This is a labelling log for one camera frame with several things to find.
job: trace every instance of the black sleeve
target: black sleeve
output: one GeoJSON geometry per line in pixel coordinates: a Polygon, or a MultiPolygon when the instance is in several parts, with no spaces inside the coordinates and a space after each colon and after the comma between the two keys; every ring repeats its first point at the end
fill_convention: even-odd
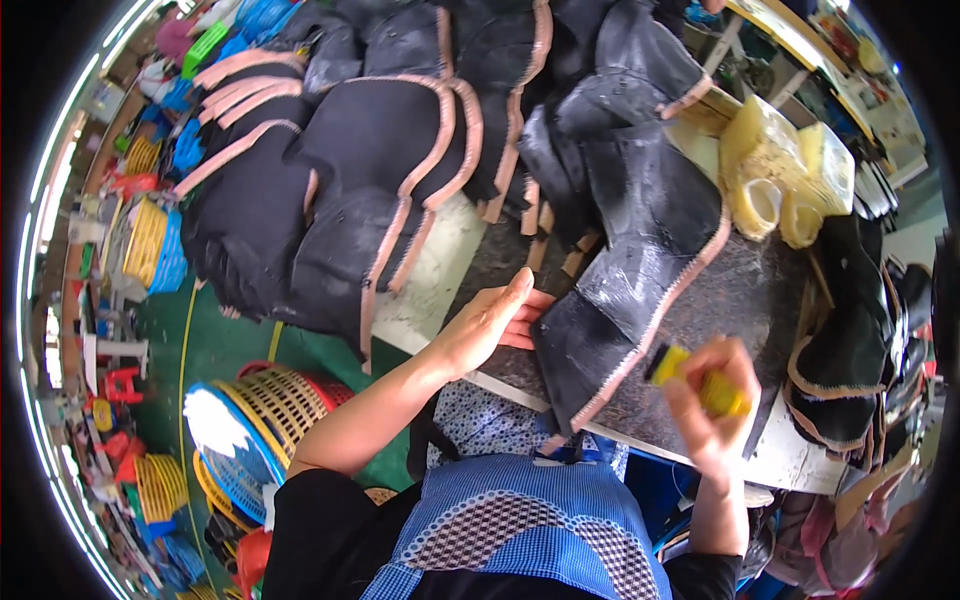
{"type": "Polygon", "coordinates": [[[742,556],[682,554],[663,564],[674,600],[733,600],[742,556]]]}
{"type": "Polygon", "coordinates": [[[304,576],[322,568],[376,505],[349,477],[312,468],[280,486],[274,496],[274,537],[264,573],[264,598],[295,598],[304,576]]]}

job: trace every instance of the factory floor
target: factory floor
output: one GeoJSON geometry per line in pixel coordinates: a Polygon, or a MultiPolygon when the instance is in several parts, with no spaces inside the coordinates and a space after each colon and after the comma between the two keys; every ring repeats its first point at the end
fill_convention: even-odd
{"type": "MultiPolygon", "coordinates": [[[[177,293],[149,297],[137,310],[138,334],[141,339],[150,340],[150,364],[145,401],[133,406],[132,415],[136,420],[137,435],[150,452],[172,454],[179,460],[180,436],[183,436],[182,449],[192,515],[186,508],[177,512],[179,530],[187,540],[197,545],[194,532],[196,525],[210,579],[220,596],[224,597],[222,590],[233,587],[233,583],[203,544],[209,510],[204,492],[193,472],[193,440],[180,414],[181,364],[183,390],[200,381],[230,381],[248,362],[268,358],[275,324],[254,324],[246,319],[223,317],[213,291],[207,286],[196,293],[187,332],[188,343],[183,355],[184,327],[193,293],[189,284],[191,280],[192,277],[188,277],[177,293]]],[[[293,369],[327,372],[358,392],[403,362],[407,355],[374,339],[372,357],[372,376],[367,376],[361,372],[360,364],[339,339],[284,326],[276,345],[275,360],[293,369]]],[[[406,471],[408,447],[409,439],[404,431],[357,475],[357,481],[364,487],[384,487],[396,491],[405,489],[413,483],[406,471]]]]}

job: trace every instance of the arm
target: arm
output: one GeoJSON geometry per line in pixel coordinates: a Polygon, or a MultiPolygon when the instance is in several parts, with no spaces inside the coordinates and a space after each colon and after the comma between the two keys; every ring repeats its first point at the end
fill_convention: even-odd
{"type": "Polygon", "coordinates": [[[681,377],[666,382],[663,392],[687,456],[702,479],[690,521],[690,550],[704,554],[743,556],[750,542],[744,500],[743,447],[754,423],[760,398],[753,361],[737,339],[717,338],[697,349],[680,368],[681,377]],[[711,420],[698,392],[707,371],[723,372],[751,401],[744,417],[711,420]]]}
{"type": "Polygon", "coordinates": [[[727,6],[727,0],[700,0],[700,6],[710,14],[717,14],[727,6]]]}
{"type": "Polygon", "coordinates": [[[510,285],[481,290],[419,354],[314,423],[297,444],[287,479],[310,468],[352,477],[437,390],[480,367],[497,344],[533,349],[530,323],[553,301],[533,284],[524,268],[510,285]]]}

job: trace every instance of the workbench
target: workbench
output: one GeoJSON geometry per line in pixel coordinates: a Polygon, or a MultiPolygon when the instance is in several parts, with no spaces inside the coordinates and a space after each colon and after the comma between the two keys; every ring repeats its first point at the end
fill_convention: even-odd
{"type": "MultiPolygon", "coordinates": [[[[709,116],[709,106],[690,111],[709,116]]],[[[713,115],[716,119],[723,114],[713,115]]],[[[672,128],[675,144],[716,181],[718,140],[690,123],[672,128]]],[[[527,238],[517,223],[487,226],[474,205],[458,193],[440,207],[403,293],[381,295],[373,335],[415,354],[476,292],[505,285],[527,256],[527,238]]],[[[536,285],[561,296],[573,280],[561,271],[564,253],[548,244],[536,285]]],[[[716,333],[736,335],[754,356],[763,397],[748,442],[747,480],[816,493],[835,493],[845,465],[794,430],[780,396],[786,360],[795,341],[807,259],[778,237],[757,244],[735,230],[724,250],[667,311],[651,348],[664,340],[696,347],[716,333]]],[[[644,452],[689,464],[684,445],[660,393],[642,381],[644,359],[625,378],[611,402],[586,430],[644,452]]],[[[466,379],[537,411],[547,408],[534,352],[501,347],[466,379]]]]}
{"type": "Polygon", "coordinates": [[[768,34],[783,50],[796,59],[805,70],[798,70],[782,87],[774,90],[767,102],[779,108],[787,98],[800,88],[810,74],[818,74],[831,87],[837,102],[847,112],[864,136],[874,141],[867,108],[863,101],[850,90],[846,74],[850,68],[829,49],[827,43],[817,36],[813,28],[787,9],[779,0],[728,0],[727,8],[732,16],[724,33],[704,61],[704,68],[712,75],[737,42],[743,22],[750,21],[768,34]]]}

